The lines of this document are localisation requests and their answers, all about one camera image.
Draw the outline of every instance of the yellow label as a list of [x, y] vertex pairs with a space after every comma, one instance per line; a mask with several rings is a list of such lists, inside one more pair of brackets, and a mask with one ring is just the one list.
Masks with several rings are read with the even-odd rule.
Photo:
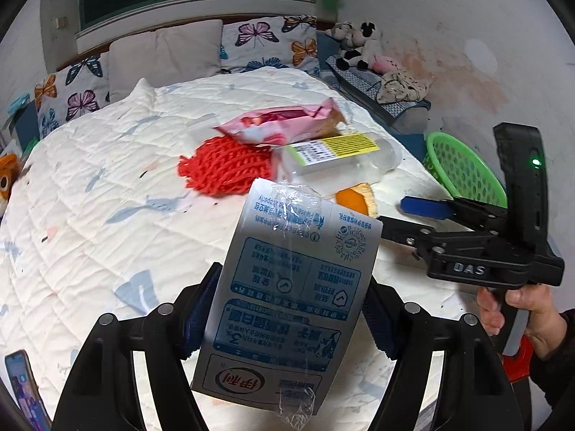
[[320, 140], [333, 151], [337, 158], [356, 156], [380, 149], [375, 142], [362, 133]]

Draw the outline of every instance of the white quilted mattress cover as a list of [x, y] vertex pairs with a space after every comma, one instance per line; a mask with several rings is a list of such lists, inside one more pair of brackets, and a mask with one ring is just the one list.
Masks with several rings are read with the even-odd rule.
[[[34, 148], [0, 226], [0, 354], [27, 351], [52, 417], [102, 313], [145, 315], [225, 259], [245, 198], [213, 199], [185, 188], [176, 167], [197, 146], [192, 127], [254, 108], [318, 104], [326, 96], [357, 130], [395, 140], [366, 110], [303, 71], [262, 68], [159, 89], [142, 80], [125, 100], [58, 128]], [[406, 194], [447, 196], [403, 153], [399, 168], [373, 186], [382, 215], [400, 217]], [[470, 305], [471, 296], [455, 284], [427, 278], [406, 246], [381, 242], [374, 275], [432, 315], [459, 318]], [[159, 431], [144, 355], [134, 356], [147, 429]], [[196, 359], [197, 352], [184, 362], [189, 379]], [[366, 430], [393, 364], [360, 317], [330, 393], [306, 429]], [[437, 397], [441, 366], [434, 356], [424, 406]], [[3, 361], [0, 371], [9, 384]], [[283, 429], [273, 413], [194, 395], [212, 431]]]

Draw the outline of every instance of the red mesh net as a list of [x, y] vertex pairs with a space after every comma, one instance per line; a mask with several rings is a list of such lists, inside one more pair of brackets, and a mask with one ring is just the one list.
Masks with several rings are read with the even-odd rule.
[[209, 196], [247, 193], [256, 178], [270, 178], [270, 148], [239, 144], [228, 136], [208, 139], [194, 156], [180, 157], [178, 174], [188, 177], [187, 188]]

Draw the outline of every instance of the bolt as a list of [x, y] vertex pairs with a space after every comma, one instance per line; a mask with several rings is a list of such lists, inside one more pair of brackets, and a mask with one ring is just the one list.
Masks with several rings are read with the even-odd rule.
[[413, 303], [412, 301], [409, 301], [406, 304], [404, 304], [403, 308], [405, 308], [405, 310], [407, 312], [410, 312], [411, 314], [417, 314], [419, 311], [422, 310], [421, 306], [419, 306], [417, 303]]
[[110, 324], [110, 322], [112, 322], [114, 320], [114, 316], [111, 315], [109, 312], [107, 312], [106, 314], [103, 314], [100, 316], [100, 319], [98, 319], [98, 322], [100, 323], [100, 325], [102, 326], [107, 326], [108, 324]]
[[477, 324], [477, 317], [468, 312], [466, 315], [464, 315], [464, 321], [465, 324], [474, 326]]
[[172, 314], [174, 312], [174, 305], [171, 303], [164, 303], [163, 305], [157, 307], [157, 312], [159, 312], [162, 316]]

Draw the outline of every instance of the hand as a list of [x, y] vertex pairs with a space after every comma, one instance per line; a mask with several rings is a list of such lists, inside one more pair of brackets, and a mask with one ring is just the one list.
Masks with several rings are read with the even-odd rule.
[[[526, 285], [519, 290], [508, 290], [505, 302], [515, 308], [531, 311], [525, 335], [539, 358], [545, 360], [551, 356], [565, 338], [567, 322], [555, 308], [549, 286]], [[490, 335], [498, 335], [505, 319], [493, 293], [480, 287], [477, 291], [477, 304], [484, 329]]]

